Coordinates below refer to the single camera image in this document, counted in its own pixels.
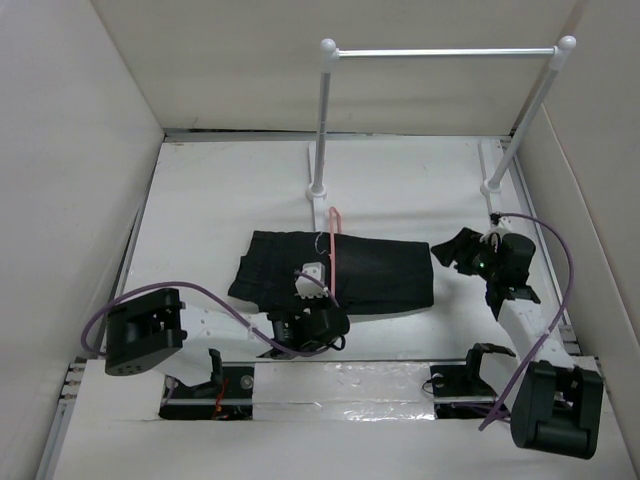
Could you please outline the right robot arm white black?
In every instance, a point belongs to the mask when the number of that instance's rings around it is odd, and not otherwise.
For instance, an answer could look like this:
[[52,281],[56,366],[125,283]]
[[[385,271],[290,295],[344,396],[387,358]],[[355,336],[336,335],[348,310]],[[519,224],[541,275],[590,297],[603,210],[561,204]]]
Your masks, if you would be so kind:
[[475,344],[462,369],[468,390],[483,394],[491,388],[498,396],[485,421],[508,418],[519,448],[592,458],[603,380],[579,366],[553,336],[557,323],[545,319],[528,283],[535,243],[504,227],[485,234],[463,228],[431,252],[442,266],[485,281],[486,303],[512,342],[509,347]]

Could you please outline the black trousers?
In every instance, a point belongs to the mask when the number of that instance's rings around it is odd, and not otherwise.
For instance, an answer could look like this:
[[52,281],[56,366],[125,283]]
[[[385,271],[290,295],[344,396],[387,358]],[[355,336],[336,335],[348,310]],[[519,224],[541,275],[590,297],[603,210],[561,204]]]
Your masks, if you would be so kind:
[[[335,236],[335,297],[350,315],[386,315],[434,305],[434,273],[426,242]],[[261,312],[299,310],[296,271],[319,262],[331,272],[329,235],[255,231],[228,295]]]

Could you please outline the pink plastic hanger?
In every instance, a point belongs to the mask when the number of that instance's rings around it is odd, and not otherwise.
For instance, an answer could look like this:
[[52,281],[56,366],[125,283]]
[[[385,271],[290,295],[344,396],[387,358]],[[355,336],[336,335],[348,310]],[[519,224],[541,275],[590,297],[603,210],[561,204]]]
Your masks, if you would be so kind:
[[331,206],[328,210],[328,221],[329,221],[329,259],[330,259],[330,270],[331,270],[331,280],[330,280],[330,291],[331,294],[334,295],[336,291],[336,276],[337,276],[337,262],[336,262],[336,236],[342,233],[342,216],[338,209],[334,206]]

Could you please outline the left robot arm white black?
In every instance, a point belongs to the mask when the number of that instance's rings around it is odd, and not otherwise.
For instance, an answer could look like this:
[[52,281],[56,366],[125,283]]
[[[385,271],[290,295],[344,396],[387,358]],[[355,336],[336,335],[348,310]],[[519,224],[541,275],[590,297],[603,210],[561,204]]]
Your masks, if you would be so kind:
[[268,361],[314,358],[341,351],[350,331],[347,313],[320,298],[298,311],[245,316],[212,292],[199,293],[215,310],[184,302],[183,283],[163,282],[126,293],[106,310],[105,372],[113,377],[158,371],[201,396],[223,383],[223,358]]

